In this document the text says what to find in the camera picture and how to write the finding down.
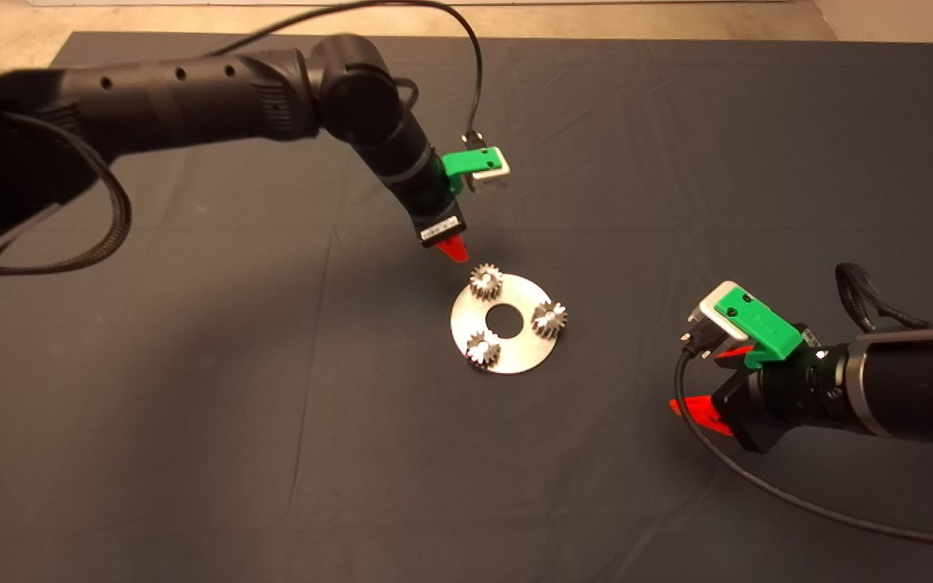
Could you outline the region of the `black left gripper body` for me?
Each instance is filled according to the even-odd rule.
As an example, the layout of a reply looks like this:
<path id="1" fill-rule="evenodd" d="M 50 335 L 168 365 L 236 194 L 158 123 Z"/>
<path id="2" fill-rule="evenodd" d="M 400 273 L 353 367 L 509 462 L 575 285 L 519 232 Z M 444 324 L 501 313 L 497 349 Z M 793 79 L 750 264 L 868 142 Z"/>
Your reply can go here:
<path id="1" fill-rule="evenodd" d="M 467 222 L 456 198 L 451 198 L 437 211 L 410 213 L 415 236 L 423 248 L 429 249 L 453 236 L 462 235 Z"/>

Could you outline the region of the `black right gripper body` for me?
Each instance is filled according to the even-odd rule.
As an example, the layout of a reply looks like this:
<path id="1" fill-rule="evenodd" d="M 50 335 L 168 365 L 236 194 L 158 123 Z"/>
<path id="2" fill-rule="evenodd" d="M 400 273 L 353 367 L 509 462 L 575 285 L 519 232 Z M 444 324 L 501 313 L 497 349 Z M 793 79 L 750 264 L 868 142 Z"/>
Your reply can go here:
<path id="1" fill-rule="evenodd" d="M 714 407 L 749 453 L 769 453 L 785 435 L 785 424 L 766 405 L 754 372 L 732 373 L 714 392 Z"/>

